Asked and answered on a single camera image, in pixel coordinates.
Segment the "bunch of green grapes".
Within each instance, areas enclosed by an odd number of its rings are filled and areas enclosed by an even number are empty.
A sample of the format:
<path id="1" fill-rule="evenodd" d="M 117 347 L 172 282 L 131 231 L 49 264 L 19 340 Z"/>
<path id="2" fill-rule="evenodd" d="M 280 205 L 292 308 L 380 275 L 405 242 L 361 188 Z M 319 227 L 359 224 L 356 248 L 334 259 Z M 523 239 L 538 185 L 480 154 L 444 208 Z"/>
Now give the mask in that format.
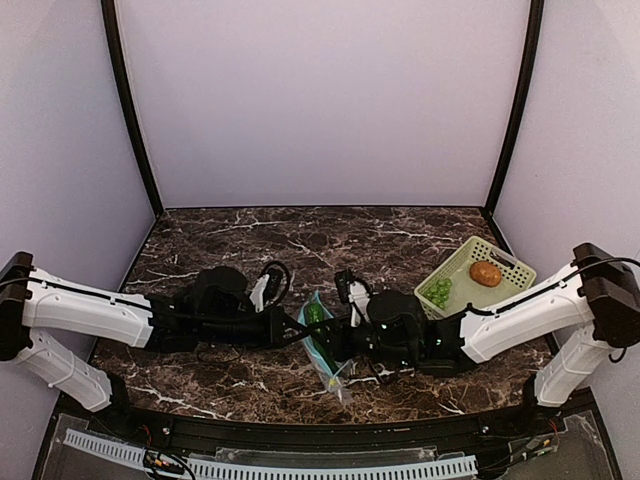
<path id="1" fill-rule="evenodd" d="M 431 303 L 444 310 L 449 301 L 451 288 L 452 281 L 449 278 L 439 279 L 427 288 L 425 296 Z"/>

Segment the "cream perforated plastic basket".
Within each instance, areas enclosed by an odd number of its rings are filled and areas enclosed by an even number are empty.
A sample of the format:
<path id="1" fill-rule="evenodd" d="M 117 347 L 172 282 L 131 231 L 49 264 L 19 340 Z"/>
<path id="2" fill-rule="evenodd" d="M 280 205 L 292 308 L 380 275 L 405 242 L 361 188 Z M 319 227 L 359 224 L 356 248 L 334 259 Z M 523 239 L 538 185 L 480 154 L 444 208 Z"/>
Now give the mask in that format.
<path id="1" fill-rule="evenodd" d="M 476 261 L 488 261 L 501 270 L 502 281 L 497 287 L 479 285 L 469 277 L 469 268 Z M 490 242 L 471 236 L 414 289 L 414 295 L 429 319 L 442 319 L 464 309 L 469 302 L 484 309 L 504 301 L 530 288 L 536 276 L 532 267 Z M 446 308 L 442 310 L 431 303 L 425 293 L 432 283 L 444 278 L 452 281 L 452 288 Z"/>

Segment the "clear zip top bag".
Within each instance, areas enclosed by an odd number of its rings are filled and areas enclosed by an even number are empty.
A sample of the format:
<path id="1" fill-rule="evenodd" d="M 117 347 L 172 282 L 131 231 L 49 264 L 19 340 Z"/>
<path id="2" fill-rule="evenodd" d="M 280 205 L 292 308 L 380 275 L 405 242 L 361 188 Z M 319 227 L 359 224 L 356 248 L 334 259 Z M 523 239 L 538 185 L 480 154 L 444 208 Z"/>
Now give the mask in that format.
<path id="1" fill-rule="evenodd" d="M 302 340 L 305 352 L 314 367 L 325 391 L 332 394 L 343 406 L 352 402 L 348 389 L 354 361 L 338 361 L 334 359 L 328 346 L 329 324 L 334 315 L 321 301 L 320 294 L 315 291 L 303 303 L 299 310 L 297 321 L 312 330 L 312 333 Z"/>

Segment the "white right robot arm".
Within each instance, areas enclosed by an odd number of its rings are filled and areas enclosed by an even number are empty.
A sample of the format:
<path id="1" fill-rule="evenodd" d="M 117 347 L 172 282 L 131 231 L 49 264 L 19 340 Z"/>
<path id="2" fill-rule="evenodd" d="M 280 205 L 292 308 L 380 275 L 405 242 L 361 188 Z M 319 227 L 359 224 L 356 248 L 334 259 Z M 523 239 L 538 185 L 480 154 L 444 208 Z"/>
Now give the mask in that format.
<path id="1" fill-rule="evenodd" d="M 494 305 L 467 304 L 442 319 L 428 318 L 416 295 L 372 293 L 345 270 L 336 285 L 350 313 L 335 317 L 313 296 L 298 320 L 311 329 L 311 350 L 326 365 L 367 356 L 444 378 L 571 327 L 570 339 L 523 390 L 527 407 L 558 409 L 613 351 L 639 342 L 638 261 L 613 257 L 591 243 L 573 253 L 572 262 L 544 282 Z"/>

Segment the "green leafy vegetable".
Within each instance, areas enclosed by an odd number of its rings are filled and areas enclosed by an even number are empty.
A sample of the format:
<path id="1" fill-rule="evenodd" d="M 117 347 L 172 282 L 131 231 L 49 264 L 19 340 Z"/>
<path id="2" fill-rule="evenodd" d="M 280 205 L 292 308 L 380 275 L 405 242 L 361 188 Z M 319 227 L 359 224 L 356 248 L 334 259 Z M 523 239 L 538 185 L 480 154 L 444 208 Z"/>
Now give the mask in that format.
<path id="1" fill-rule="evenodd" d="M 311 303 L 307 304 L 305 306 L 305 308 L 304 308 L 304 313 L 305 313 L 305 319 L 307 321 L 307 324 L 309 324 L 310 322 L 316 322 L 316 321 L 321 321 L 321 320 L 325 319 L 325 312 L 323 310 L 323 307 L 318 302 L 311 302 Z M 313 336 L 326 337 L 326 335 L 322 334 L 321 332 L 319 332 L 317 330 L 314 330 L 314 334 L 312 335 L 312 337 Z M 335 361 L 326 361 L 324 358 L 323 358 L 323 360 L 325 361 L 328 370 L 332 374 L 335 374 L 337 372 L 337 370 L 338 370 L 338 367 L 337 367 Z"/>

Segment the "black front table rail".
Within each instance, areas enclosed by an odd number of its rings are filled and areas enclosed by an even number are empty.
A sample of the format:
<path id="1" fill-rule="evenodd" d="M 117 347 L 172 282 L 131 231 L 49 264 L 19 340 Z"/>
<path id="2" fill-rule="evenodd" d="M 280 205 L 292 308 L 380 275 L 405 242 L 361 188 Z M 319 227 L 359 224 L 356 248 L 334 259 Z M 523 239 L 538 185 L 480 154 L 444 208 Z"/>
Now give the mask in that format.
<path id="1" fill-rule="evenodd" d="M 505 435 L 483 434 L 516 407 L 413 422 L 294 425 L 221 421 L 135 408 L 134 425 L 146 426 L 151 445 L 168 451 L 213 453 L 219 448 L 331 453 L 435 446 L 441 452 L 500 448 Z"/>

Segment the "black corner frame post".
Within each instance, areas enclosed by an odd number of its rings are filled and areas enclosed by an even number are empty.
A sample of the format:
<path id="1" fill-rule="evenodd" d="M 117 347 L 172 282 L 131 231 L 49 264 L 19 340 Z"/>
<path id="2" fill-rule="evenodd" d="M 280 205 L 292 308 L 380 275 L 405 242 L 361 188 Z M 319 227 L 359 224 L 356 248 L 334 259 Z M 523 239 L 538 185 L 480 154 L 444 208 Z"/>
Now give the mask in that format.
<path id="1" fill-rule="evenodd" d="M 544 5 L 544 0 L 531 0 L 529 3 L 526 32 L 512 106 L 496 169 L 483 207 L 485 216 L 488 219 L 493 219 L 495 215 L 517 143 L 533 78 L 539 38 L 542 30 Z"/>

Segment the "orange food item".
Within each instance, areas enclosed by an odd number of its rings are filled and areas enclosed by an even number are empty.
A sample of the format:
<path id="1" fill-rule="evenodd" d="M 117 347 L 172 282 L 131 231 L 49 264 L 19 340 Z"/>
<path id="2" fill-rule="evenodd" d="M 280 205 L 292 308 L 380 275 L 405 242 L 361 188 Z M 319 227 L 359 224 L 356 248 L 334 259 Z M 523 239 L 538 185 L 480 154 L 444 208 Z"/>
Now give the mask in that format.
<path id="1" fill-rule="evenodd" d="M 494 288 L 502 281 L 501 270 L 488 261 L 476 261 L 469 268 L 469 277 L 479 285 Z"/>

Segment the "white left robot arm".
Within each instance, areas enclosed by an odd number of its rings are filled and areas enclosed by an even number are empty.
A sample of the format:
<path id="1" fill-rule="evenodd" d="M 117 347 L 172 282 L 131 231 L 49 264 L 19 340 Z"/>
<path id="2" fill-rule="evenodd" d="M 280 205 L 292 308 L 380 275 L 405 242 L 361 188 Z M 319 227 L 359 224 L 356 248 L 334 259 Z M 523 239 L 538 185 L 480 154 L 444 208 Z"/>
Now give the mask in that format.
<path id="1" fill-rule="evenodd" d="M 279 348 L 311 333 L 281 305 L 290 283 L 286 267 L 271 261 L 255 285 L 218 266 L 172 296 L 125 294 L 64 281 L 18 252 L 1 269 L 1 359 L 25 366 L 90 412 L 125 410 L 124 381 L 79 359 L 50 330 L 159 353 L 189 352 L 204 342 Z"/>

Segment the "black left corner post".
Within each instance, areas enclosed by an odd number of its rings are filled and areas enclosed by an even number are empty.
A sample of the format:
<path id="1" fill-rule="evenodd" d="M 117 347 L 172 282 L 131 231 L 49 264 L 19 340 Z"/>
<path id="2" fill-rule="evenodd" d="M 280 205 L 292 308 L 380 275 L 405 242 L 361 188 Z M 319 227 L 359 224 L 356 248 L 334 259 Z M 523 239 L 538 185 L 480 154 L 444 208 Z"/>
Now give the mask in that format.
<path id="1" fill-rule="evenodd" d="M 159 218 L 164 213 L 164 205 L 152 172 L 151 163 L 134 104 L 133 92 L 129 81 L 123 42 L 120 34 L 117 5 L 114 0 L 102 0 L 100 4 L 111 68 L 129 141 L 149 205 L 151 206 L 154 217 Z"/>

